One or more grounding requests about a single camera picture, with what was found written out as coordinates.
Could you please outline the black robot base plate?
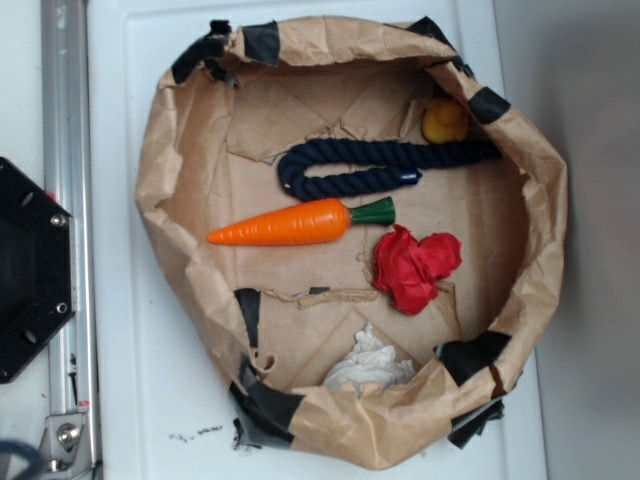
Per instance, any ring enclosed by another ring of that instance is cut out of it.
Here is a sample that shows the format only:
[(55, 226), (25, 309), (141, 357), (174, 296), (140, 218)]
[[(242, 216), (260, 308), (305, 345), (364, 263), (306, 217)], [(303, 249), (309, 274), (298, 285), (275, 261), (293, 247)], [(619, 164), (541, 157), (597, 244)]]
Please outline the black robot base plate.
[(1, 382), (13, 382), (74, 315), (72, 217), (1, 159)]

